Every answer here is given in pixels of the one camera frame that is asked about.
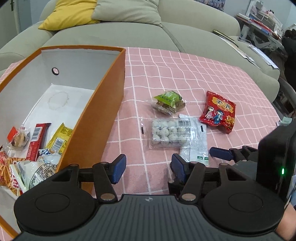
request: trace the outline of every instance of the red chocolate bar wrapper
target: red chocolate bar wrapper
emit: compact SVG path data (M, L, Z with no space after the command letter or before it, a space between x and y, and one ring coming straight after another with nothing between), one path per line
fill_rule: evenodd
M36 124L27 152L26 160L36 161L39 157L39 149L44 149L44 142L48 127L51 123Z

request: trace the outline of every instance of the green label snack pack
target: green label snack pack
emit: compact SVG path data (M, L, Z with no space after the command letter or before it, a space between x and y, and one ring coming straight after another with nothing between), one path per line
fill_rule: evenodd
M152 108L166 115L174 115L186 105L186 101L175 91L166 91L154 99L157 99L157 102L151 104Z

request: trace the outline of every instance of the cartoon figure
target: cartoon figure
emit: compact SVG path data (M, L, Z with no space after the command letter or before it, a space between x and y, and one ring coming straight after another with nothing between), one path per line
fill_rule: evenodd
M214 116L214 124L217 125L222 120L222 116L224 115L222 110L217 110L217 114Z
M215 114L215 113L214 113L214 108L211 107L211 106L209 106L207 109L208 109L208 112L207 112L207 114L205 115L205 117L206 117L208 120L210 120L210 119L213 118L213 114Z

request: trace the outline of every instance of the person's hand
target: person's hand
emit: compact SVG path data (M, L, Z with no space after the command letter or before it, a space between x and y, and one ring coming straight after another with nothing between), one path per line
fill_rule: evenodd
M296 235L296 211L291 203L287 206L276 233L286 241L291 240Z

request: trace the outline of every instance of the red cartoon snack bag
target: red cartoon snack bag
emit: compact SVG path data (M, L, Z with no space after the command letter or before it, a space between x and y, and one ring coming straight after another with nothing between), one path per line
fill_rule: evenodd
M208 91L205 109L200 116L202 123L210 126L224 126L226 133L232 131L235 117L235 103L223 98L221 95Z

